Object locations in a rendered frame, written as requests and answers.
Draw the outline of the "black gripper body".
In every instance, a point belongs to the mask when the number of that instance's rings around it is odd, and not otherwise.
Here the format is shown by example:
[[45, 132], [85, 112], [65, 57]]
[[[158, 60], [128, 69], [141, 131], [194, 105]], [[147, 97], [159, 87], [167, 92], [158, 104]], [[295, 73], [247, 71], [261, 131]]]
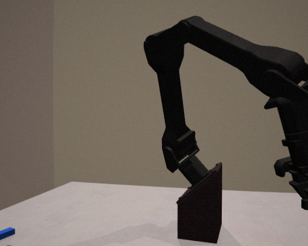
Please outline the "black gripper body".
[[277, 176], [284, 177], [285, 172], [292, 174], [293, 181], [303, 183], [308, 181], [308, 131], [297, 134], [285, 134], [281, 140], [288, 147], [290, 157], [276, 161], [274, 168]]

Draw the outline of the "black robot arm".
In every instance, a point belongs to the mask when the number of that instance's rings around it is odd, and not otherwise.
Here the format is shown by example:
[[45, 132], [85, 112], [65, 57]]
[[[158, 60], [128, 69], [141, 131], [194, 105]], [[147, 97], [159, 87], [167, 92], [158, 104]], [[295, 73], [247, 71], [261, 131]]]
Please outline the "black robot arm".
[[[185, 123], [179, 69], [186, 43], [242, 71], [250, 84], [269, 97], [264, 108], [277, 107], [284, 134], [308, 131], [308, 64], [297, 52], [254, 44], [196, 15], [149, 35], [144, 51], [158, 76], [166, 125], [162, 137], [166, 167], [172, 173], [179, 169], [191, 189], [211, 169], [196, 157], [200, 151], [196, 133]], [[305, 83], [300, 87], [301, 81]]]

